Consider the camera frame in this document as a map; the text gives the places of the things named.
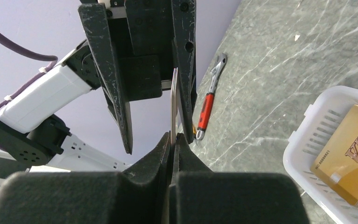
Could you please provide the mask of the silver VIP card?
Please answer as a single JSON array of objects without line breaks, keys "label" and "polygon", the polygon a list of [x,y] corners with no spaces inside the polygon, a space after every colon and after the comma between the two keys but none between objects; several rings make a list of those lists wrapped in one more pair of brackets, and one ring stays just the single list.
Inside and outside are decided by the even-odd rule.
[{"label": "silver VIP card", "polygon": [[176,141],[176,128],[177,128],[177,81],[178,81],[178,68],[173,69],[172,75],[172,85],[171,85],[171,131],[170,131],[170,139],[171,139],[171,148],[174,149],[175,141]]}]

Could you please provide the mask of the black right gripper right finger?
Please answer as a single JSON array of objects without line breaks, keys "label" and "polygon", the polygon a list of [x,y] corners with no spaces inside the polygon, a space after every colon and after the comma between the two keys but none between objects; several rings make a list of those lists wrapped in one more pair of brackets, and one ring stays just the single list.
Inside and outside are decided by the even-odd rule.
[{"label": "black right gripper right finger", "polygon": [[172,224],[307,224],[294,182],[280,173],[213,172],[179,133],[169,187]]}]

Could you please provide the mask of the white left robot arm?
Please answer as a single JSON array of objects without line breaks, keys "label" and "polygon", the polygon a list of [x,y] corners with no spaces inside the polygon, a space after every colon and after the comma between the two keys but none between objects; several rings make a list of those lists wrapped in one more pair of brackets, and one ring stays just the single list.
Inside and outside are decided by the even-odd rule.
[{"label": "white left robot arm", "polygon": [[0,149],[28,167],[70,171],[124,170],[127,165],[70,132],[56,112],[102,89],[132,154],[130,103],[171,92],[170,146],[193,142],[196,94],[196,2],[193,0],[83,0],[78,14],[85,40],[64,58],[32,52],[0,33],[0,44],[47,61],[39,73],[0,103]]}]

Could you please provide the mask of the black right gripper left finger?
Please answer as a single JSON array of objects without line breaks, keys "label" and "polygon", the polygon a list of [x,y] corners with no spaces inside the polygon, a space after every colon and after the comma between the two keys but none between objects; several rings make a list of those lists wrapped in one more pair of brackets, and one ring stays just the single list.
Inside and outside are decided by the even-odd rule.
[{"label": "black right gripper left finger", "polygon": [[0,224],[166,224],[170,133],[122,172],[11,175],[0,188]]}]

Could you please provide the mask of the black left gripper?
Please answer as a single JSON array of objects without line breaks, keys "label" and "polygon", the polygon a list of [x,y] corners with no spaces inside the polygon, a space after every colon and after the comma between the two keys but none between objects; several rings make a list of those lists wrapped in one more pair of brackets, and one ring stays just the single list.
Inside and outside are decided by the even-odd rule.
[{"label": "black left gripper", "polygon": [[126,153],[133,152],[129,101],[161,97],[174,64],[183,133],[192,143],[196,1],[103,0],[81,4],[78,13]]}]

